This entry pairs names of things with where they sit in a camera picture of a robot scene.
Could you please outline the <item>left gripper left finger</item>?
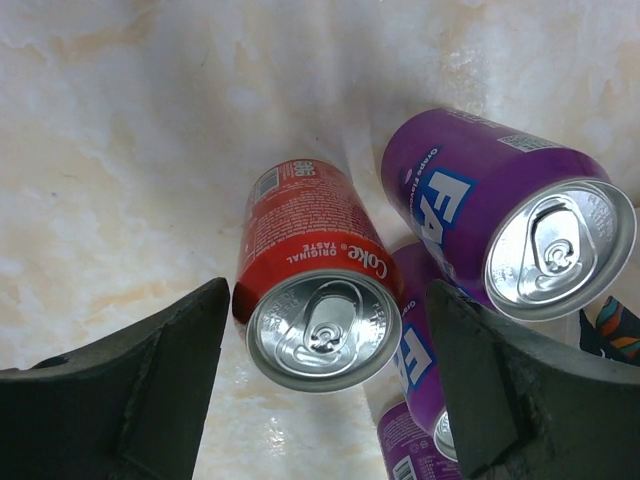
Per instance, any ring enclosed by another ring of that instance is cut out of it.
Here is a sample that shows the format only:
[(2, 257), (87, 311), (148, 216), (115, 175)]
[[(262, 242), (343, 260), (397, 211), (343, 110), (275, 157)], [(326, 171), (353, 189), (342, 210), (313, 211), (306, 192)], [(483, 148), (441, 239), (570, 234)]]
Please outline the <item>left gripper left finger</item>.
[(5, 479), (189, 479), (216, 376), (229, 287), (28, 369), (1, 373)]

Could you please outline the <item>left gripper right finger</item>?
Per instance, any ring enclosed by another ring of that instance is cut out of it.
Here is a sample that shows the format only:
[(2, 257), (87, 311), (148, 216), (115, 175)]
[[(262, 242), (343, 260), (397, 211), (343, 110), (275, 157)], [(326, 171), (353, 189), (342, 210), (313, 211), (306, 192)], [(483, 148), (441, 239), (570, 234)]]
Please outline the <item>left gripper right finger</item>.
[(463, 478), (638, 478), (638, 367), (552, 340), (441, 280), (426, 310)]

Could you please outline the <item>red Coke can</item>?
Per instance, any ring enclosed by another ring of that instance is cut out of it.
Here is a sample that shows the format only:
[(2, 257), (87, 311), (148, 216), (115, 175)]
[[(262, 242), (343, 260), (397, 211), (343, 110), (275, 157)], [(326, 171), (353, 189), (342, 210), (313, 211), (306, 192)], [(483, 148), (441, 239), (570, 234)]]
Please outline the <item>red Coke can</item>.
[(252, 187), (232, 313), (253, 363), (271, 381), (324, 394), (368, 380), (399, 344), (402, 290), (340, 168), (289, 160)]

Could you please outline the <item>beige canvas tote bag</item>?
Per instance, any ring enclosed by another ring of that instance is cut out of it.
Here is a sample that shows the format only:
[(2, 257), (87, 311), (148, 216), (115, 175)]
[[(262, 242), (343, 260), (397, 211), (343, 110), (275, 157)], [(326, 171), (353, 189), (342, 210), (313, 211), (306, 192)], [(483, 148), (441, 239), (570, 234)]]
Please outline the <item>beige canvas tote bag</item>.
[(584, 309), (567, 322), (567, 343), (594, 356), (639, 366), (639, 317), (608, 296), (593, 321)]

